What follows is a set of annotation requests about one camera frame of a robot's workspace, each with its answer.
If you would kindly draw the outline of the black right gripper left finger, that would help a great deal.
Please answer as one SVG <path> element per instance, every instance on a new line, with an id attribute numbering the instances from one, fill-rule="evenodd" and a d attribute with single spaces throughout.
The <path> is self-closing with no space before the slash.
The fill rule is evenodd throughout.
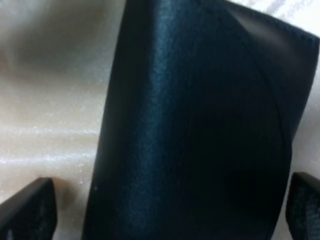
<path id="1" fill-rule="evenodd" d="M 0 204 L 2 240 L 51 240 L 58 222 L 53 180 L 40 177 Z"/>

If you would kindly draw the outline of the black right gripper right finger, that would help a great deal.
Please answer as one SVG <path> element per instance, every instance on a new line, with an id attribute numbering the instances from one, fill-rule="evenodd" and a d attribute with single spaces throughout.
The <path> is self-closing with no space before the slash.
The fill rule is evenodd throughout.
<path id="1" fill-rule="evenodd" d="M 320 180 L 305 172 L 291 176 L 285 219 L 294 240 L 320 238 Z"/>

